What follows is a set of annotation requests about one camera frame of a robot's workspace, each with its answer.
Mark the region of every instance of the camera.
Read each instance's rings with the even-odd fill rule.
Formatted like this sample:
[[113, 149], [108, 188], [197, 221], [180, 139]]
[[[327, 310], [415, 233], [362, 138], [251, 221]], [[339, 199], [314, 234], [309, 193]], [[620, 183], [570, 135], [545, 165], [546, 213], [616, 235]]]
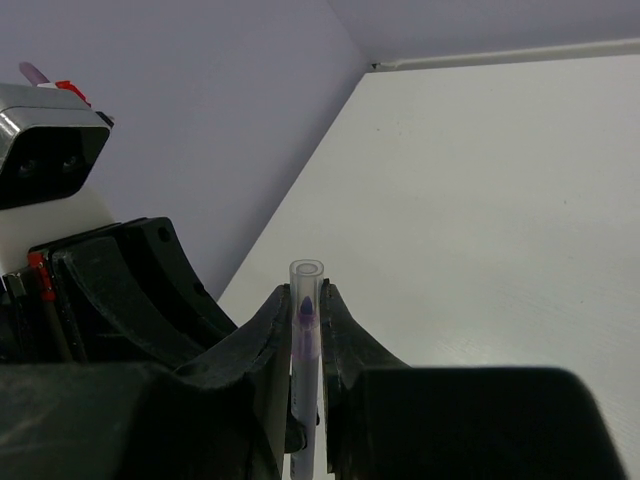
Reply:
[[71, 91], [0, 84], [0, 210], [76, 193], [110, 132]]

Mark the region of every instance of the white wall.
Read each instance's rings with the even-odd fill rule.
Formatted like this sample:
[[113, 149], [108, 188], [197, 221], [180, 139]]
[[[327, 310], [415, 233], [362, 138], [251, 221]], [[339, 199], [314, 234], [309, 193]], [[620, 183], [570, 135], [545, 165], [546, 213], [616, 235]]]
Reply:
[[325, 0], [9, 0], [0, 41], [1, 82], [28, 60], [116, 117], [91, 182], [170, 217], [213, 295], [366, 66]]
[[376, 62], [640, 36], [637, 0], [329, 0]]

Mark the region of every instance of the silver metal part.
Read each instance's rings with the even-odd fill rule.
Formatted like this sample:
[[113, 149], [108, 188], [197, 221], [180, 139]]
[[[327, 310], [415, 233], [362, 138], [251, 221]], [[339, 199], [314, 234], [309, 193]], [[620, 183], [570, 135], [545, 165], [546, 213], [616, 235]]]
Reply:
[[29, 267], [6, 274], [4, 281], [14, 297], [26, 296], [37, 284], [33, 269]]
[[[0, 172], [15, 140], [34, 127], [110, 130], [109, 125], [71, 91], [0, 84]], [[83, 152], [87, 163], [95, 162], [103, 146], [93, 145]]]

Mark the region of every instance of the screw hole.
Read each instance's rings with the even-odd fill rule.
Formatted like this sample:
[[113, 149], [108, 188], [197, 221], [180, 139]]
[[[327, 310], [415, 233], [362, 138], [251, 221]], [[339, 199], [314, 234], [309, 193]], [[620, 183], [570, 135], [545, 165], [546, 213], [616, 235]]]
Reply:
[[171, 234], [169, 233], [169, 230], [164, 227], [160, 227], [158, 229], [158, 237], [160, 237], [160, 240], [162, 240], [163, 242], [168, 242], [171, 240]]
[[193, 289], [195, 290], [195, 292], [200, 295], [201, 297], [206, 297], [208, 296], [207, 294], [207, 290], [204, 288], [204, 285], [202, 285], [202, 283], [200, 282], [196, 282], [193, 284]]

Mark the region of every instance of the clear plastic tube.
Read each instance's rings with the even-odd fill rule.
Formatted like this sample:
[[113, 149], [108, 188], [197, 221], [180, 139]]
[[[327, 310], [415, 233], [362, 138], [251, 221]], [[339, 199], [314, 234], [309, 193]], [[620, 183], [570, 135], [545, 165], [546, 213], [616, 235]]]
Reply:
[[324, 266], [317, 260], [297, 260], [289, 269], [291, 288], [291, 412], [305, 427], [305, 448], [291, 455], [291, 478], [311, 480], [318, 412], [320, 358], [320, 288]]

